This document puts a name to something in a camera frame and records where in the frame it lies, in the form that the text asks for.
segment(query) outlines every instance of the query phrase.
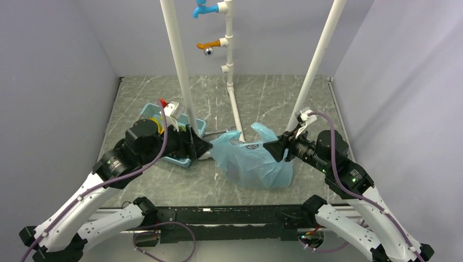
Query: marble floor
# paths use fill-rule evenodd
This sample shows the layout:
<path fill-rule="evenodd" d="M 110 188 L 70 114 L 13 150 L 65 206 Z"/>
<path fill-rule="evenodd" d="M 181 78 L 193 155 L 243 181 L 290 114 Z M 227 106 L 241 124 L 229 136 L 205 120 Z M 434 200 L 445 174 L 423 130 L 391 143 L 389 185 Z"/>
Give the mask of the marble floor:
<path fill-rule="evenodd" d="M 284 132 L 304 76 L 238 75 L 234 81 L 246 141 L 258 139 L 257 133 L 250 127 L 253 122 L 266 125 L 277 135 Z M 196 117 L 206 121 L 206 131 L 234 125 L 223 76 L 191 76 L 189 83 Z M 125 131 L 140 117 L 146 103 L 155 104 L 159 98 L 183 103 L 177 76 L 123 78 L 103 152 L 111 149 L 124 136 Z M 306 106 L 327 113 L 341 133 L 339 117 L 324 77 L 315 78 Z M 320 131 L 328 128 L 328 124 L 319 118 L 311 125 L 308 138 L 315 139 Z M 301 204 L 313 194 L 322 196 L 330 203 L 340 201 L 325 185 L 324 176 L 319 171 L 298 159 L 294 160 L 293 170 L 289 187 L 255 190 L 229 182 L 217 170 L 212 159 L 196 161 L 188 169 L 159 161 L 104 206 L 120 207 L 124 201 L 143 196 L 157 206 Z"/>

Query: orange faucet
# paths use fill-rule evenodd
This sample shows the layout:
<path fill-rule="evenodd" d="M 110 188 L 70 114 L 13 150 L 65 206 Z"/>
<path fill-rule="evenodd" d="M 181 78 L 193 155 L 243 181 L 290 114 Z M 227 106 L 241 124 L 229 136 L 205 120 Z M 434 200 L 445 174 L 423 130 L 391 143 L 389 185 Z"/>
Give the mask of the orange faucet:
<path fill-rule="evenodd" d="M 205 43 L 205 44 L 198 43 L 196 45 L 197 48 L 202 49 L 202 50 L 206 50 L 207 48 L 210 48 L 210 47 L 219 47 L 219 46 L 220 46 L 220 40 Z"/>

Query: white pole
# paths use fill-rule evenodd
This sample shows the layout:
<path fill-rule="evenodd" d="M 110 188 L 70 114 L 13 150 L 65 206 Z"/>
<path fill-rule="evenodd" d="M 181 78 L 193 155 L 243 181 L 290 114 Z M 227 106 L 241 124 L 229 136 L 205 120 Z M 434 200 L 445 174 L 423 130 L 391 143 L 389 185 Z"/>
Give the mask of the white pole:
<path fill-rule="evenodd" d="M 331 7 L 330 14 L 328 15 L 327 22 L 323 28 L 322 35 L 318 41 L 317 48 L 313 54 L 312 62 L 308 67 L 307 75 L 305 76 L 304 82 L 302 83 L 301 91 L 299 92 L 298 100 L 294 106 L 293 112 L 289 118 L 288 125 L 286 126 L 286 131 L 292 131 L 296 128 L 298 120 L 295 117 L 295 113 L 301 110 L 304 107 L 304 102 L 307 98 L 308 91 L 312 85 L 315 74 L 318 71 L 318 67 L 322 62 L 323 55 L 327 50 L 328 44 L 330 43 L 331 36 L 333 35 L 334 29 L 336 28 L 339 17 L 341 16 L 342 9 L 346 4 L 346 0 L 334 0 L 333 6 Z"/>
<path fill-rule="evenodd" d="M 188 115 L 189 124 L 193 130 L 199 135 L 196 117 L 194 115 L 193 100 L 189 89 L 187 65 L 183 54 L 182 40 L 180 38 L 179 23 L 175 14 L 175 6 L 173 0 L 161 0 L 162 14 L 164 15 L 165 27 L 169 36 L 170 48 L 174 56 L 175 68 L 179 77 L 180 89 L 182 90 L 183 104 Z"/>
<path fill-rule="evenodd" d="M 236 104 L 235 98 L 235 88 L 233 84 L 233 73 L 235 71 L 235 65 L 233 64 L 233 48 L 234 48 L 234 39 L 233 39 L 233 15 L 234 15 L 234 3 L 233 0 L 224 0 L 224 2 L 219 3 L 219 12 L 220 10 L 226 9 L 225 13 L 225 39 L 228 42 L 227 46 L 227 64 L 228 76 L 227 76 L 227 91 L 230 96 L 231 110 L 233 112 L 233 117 L 235 118 L 236 130 L 241 131 L 240 141 L 245 142 L 245 137 L 243 135 L 243 127 L 241 126 L 240 113 L 238 112 L 238 105 Z"/>

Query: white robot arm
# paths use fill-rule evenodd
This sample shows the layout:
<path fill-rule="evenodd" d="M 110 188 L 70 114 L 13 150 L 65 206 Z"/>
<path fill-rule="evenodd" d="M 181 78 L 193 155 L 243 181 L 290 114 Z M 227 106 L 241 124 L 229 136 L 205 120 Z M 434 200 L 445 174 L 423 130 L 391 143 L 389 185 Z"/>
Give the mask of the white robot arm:
<path fill-rule="evenodd" d="M 318 134 L 316 141 L 306 139 L 311 117 L 321 115 L 328 120 L 331 130 Z M 370 261 L 423 262 L 429 261 L 434 250 L 418 242 L 405 231 L 387 208 L 373 180 L 357 163 L 347 158 L 348 145 L 334 130 L 327 115 L 305 108 L 296 114 L 299 121 L 293 131 L 286 131 L 277 141 L 264 143 L 276 161 L 291 161 L 298 157 L 325 174 L 325 183 L 347 200 L 372 229 L 371 232 L 338 214 L 321 197 L 314 195 L 301 209 L 307 221 L 327 227 L 358 248 Z"/>
<path fill-rule="evenodd" d="M 195 160 L 212 148 L 191 127 L 178 128 L 177 119 L 183 108 L 178 103 L 159 106 L 165 108 L 161 110 L 167 126 L 164 134 L 159 133 L 155 121 L 136 121 L 126 131 L 125 138 L 103 154 L 85 182 L 54 215 L 36 227 L 24 227 L 20 231 L 28 252 L 36 250 L 34 261 L 79 261 L 87 250 L 121 231 L 156 224 L 157 209 L 146 198 L 137 198 L 120 212 L 84 223 L 161 157 L 175 155 Z"/>

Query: plastic bag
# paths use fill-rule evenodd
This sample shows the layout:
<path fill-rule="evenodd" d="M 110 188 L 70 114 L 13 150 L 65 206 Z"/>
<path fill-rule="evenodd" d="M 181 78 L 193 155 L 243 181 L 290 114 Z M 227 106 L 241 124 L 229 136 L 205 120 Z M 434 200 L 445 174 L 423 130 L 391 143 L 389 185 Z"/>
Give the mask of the plastic bag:
<path fill-rule="evenodd" d="M 257 131 L 262 141 L 243 143 L 238 141 L 241 132 L 229 131 L 212 140 L 210 150 L 217 167 L 225 177 L 242 187 L 255 189 L 283 188 L 291 184 L 293 164 L 277 162 L 263 147 L 264 142 L 277 140 L 275 133 L 260 123 L 251 127 Z"/>

